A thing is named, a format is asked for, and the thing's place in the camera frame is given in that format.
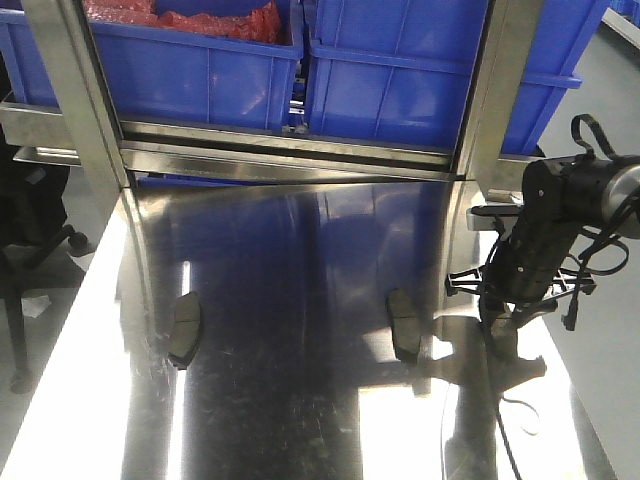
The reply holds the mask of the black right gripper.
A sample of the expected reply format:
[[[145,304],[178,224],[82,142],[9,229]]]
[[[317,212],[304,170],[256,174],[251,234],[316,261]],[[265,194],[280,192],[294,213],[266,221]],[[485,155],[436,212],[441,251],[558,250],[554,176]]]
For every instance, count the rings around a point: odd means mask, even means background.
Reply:
[[[596,288],[593,277],[562,266],[581,229],[576,222],[519,219],[485,265],[447,276],[446,293],[477,295],[488,310],[483,320],[495,320],[509,304],[512,320],[532,320],[555,311],[564,296],[589,295]]]

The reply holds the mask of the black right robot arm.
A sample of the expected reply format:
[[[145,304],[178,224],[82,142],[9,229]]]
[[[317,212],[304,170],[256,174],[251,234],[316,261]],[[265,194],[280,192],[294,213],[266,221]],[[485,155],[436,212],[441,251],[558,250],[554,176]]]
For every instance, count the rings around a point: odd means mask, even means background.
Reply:
[[[470,229],[494,230],[499,237],[483,266],[447,276],[446,292],[478,296],[487,323],[511,304],[517,327],[570,296],[562,321],[572,331],[579,294],[595,287],[590,259],[610,245],[624,249],[624,239],[639,236],[639,160],[590,154],[539,160],[526,167],[522,193],[520,206],[469,210]]]

